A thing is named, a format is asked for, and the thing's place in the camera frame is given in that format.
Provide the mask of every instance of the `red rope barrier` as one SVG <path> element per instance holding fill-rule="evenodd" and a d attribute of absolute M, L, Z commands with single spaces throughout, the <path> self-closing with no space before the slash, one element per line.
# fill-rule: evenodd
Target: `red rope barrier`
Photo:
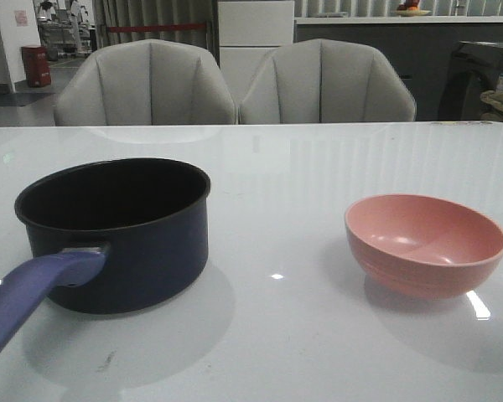
<path fill-rule="evenodd" d="M 191 31 L 196 29 L 207 29 L 206 23 L 180 23 L 176 25 L 150 25 L 147 27 L 107 27 L 106 30 L 111 33 L 129 33 L 129 32 L 164 32 L 164 31 Z"/>

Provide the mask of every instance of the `dark cabinet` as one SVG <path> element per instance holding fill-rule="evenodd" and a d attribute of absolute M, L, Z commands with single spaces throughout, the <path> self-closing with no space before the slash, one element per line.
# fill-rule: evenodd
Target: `dark cabinet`
<path fill-rule="evenodd" d="M 296 41 L 368 44 L 390 60 L 417 102 L 417 120 L 438 119 L 449 59 L 460 41 L 503 42 L 503 23 L 298 23 Z"/>

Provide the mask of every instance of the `counter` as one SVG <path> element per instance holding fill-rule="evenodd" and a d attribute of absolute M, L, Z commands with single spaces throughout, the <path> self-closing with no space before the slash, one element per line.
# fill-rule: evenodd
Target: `counter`
<path fill-rule="evenodd" d="M 423 17 L 348 17 L 348 18 L 312 18 L 301 17 L 295 19 L 297 25 L 325 25 L 325 24 L 396 24 L 396 23 L 503 23 L 503 16 L 484 17 L 450 17 L 446 15 Z"/>

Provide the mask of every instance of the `saucepan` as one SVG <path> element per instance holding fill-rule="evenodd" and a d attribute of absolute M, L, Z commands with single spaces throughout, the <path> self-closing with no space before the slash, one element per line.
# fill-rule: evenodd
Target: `saucepan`
<path fill-rule="evenodd" d="M 112 314 L 177 295 L 208 257 L 210 179 L 185 162 L 132 158 L 50 174 L 15 201 L 34 258 L 0 284 L 0 351 L 45 297 Z"/>

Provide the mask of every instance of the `plate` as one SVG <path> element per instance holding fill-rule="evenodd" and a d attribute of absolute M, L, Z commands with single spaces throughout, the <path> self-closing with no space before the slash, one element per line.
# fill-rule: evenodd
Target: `plate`
<path fill-rule="evenodd" d="M 395 14 L 401 17 L 417 17 L 428 13 L 430 13 L 430 10 L 395 10 Z"/>

